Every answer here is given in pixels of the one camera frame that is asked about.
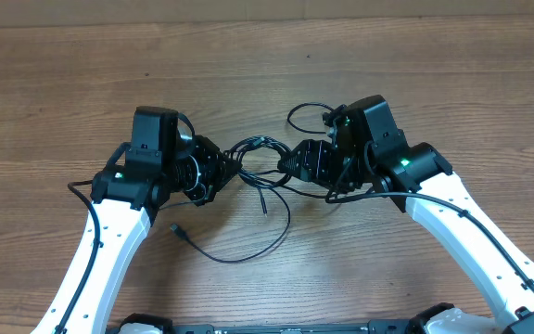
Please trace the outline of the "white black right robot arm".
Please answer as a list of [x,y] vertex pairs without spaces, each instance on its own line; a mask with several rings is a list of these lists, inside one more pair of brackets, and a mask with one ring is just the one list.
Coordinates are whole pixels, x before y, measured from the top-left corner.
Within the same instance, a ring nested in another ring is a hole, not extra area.
[[534,333],[534,262],[483,212],[431,145],[409,145],[387,101],[369,96],[323,116],[329,138],[306,139],[281,172],[327,189],[328,203],[389,198],[425,228],[480,291],[492,316],[439,303],[407,333]]

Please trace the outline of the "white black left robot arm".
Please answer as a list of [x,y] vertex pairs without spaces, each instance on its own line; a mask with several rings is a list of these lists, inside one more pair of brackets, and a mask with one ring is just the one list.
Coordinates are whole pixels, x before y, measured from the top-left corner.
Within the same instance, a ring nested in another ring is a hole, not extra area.
[[179,126],[180,112],[140,106],[120,144],[82,196],[88,217],[67,274],[35,332],[103,333],[134,254],[173,193],[195,205],[214,200],[240,170],[207,137]]

